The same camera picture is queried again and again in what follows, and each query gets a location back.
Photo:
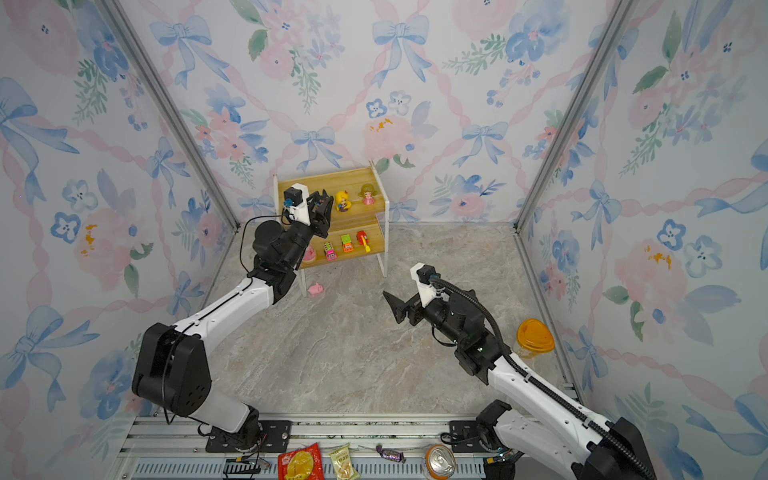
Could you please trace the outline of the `yellow figure toy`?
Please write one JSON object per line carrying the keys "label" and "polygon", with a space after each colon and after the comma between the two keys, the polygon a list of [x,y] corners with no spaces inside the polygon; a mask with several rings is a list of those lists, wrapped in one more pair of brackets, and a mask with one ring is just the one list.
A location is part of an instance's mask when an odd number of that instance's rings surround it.
{"label": "yellow figure toy", "polygon": [[335,206],[340,213],[346,213],[350,210],[352,202],[347,191],[339,191],[336,193]]}

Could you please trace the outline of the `green orange toy truck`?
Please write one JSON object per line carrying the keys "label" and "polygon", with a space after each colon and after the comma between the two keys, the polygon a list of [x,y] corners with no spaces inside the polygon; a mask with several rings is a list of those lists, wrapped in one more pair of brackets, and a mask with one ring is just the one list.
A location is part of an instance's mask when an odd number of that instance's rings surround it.
{"label": "green orange toy truck", "polygon": [[342,250],[344,253],[351,253],[354,251],[353,241],[349,234],[342,235],[340,239],[342,244]]}

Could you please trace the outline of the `pink bear donut toy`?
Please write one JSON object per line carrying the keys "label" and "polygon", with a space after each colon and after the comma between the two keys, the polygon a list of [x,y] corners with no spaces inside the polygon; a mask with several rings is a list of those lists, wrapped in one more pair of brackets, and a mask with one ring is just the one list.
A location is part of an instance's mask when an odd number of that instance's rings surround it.
{"label": "pink bear donut toy", "polygon": [[316,250],[312,246],[308,246],[303,256],[304,263],[314,262],[317,258]]}

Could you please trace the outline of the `pink toy car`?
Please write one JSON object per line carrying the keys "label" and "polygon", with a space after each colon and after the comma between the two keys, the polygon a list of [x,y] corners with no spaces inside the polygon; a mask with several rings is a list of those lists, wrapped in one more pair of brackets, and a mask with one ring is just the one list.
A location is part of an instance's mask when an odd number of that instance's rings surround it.
{"label": "pink toy car", "polygon": [[324,242],[323,251],[324,251],[325,259],[328,262],[335,261],[338,258],[337,253],[330,241]]}

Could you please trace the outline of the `red yellow toy excavator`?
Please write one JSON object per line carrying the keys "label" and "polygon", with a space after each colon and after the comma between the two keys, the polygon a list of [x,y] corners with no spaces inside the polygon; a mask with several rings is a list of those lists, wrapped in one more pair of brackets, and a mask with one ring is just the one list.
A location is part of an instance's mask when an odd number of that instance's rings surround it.
{"label": "red yellow toy excavator", "polygon": [[364,248],[366,253],[371,252],[371,247],[369,244],[368,236],[365,231],[361,230],[358,231],[356,234],[357,240],[360,243],[360,245]]}

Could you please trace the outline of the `pink pig toy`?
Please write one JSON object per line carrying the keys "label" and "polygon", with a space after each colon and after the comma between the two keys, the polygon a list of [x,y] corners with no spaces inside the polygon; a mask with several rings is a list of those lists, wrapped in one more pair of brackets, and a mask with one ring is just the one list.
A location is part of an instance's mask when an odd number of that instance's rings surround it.
{"label": "pink pig toy", "polygon": [[318,296],[324,292],[324,287],[318,283],[315,283],[307,289],[307,292],[312,296]]}

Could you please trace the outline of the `olive hair doll head toy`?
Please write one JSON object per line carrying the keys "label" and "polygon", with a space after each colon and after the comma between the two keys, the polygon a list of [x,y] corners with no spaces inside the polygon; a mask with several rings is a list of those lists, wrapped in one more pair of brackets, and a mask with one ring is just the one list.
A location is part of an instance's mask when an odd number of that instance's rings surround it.
{"label": "olive hair doll head toy", "polygon": [[366,206],[374,205],[376,203],[377,195],[378,191],[372,183],[363,184],[359,191],[359,197]]}

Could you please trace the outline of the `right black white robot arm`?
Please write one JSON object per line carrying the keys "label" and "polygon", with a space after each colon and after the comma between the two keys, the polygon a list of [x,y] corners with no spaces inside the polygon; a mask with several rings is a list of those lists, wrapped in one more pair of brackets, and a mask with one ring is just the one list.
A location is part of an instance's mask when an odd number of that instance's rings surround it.
{"label": "right black white robot arm", "polygon": [[511,447],[565,479],[653,479],[655,469],[639,429],[581,405],[527,366],[503,341],[496,319],[477,300],[437,279],[407,301],[385,293],[398,323],[430,324],[453,346],[460,366],[530,414],[502,401],[477,418],[489,447]]}

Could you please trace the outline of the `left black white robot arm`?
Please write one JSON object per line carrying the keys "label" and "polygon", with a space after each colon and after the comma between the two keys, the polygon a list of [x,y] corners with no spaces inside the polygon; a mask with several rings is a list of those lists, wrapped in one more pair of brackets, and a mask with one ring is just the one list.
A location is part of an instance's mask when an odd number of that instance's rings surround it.
{"label": "left black white robot arm", "polygon": [[326,191],[309,192],[299,183],[286,189],[280,219],[266,219],[255,229],[254,263],[245,278],[203,310],[145,331],[132,392],[166,416],[209,425],[230,448],[255,450],[264,437],[258,410],[214,388],[208,358],[222,340],[289,292],[311,240],[327,237],[332,209]]}

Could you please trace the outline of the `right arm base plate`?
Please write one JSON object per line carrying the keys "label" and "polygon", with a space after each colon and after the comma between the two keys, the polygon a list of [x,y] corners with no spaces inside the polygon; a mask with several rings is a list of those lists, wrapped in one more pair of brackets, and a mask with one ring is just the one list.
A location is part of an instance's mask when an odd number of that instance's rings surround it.
{"label": "right arm base plate", "polygon": [[448,432],[443,442],[454,453],[490,454],[498,448],[492,445],[488,429],[472,420],[452,420],[448,423]]}

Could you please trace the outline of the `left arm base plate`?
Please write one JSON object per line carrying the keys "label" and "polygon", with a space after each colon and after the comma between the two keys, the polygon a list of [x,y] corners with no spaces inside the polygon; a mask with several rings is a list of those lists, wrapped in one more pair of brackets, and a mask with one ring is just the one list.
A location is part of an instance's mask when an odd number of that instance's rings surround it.
{"label": "left arm base plate", "polygon": [[205,434],[207,453],[286,453],[293,423],[290,420],[247,420],[236,433],[217,427]]}

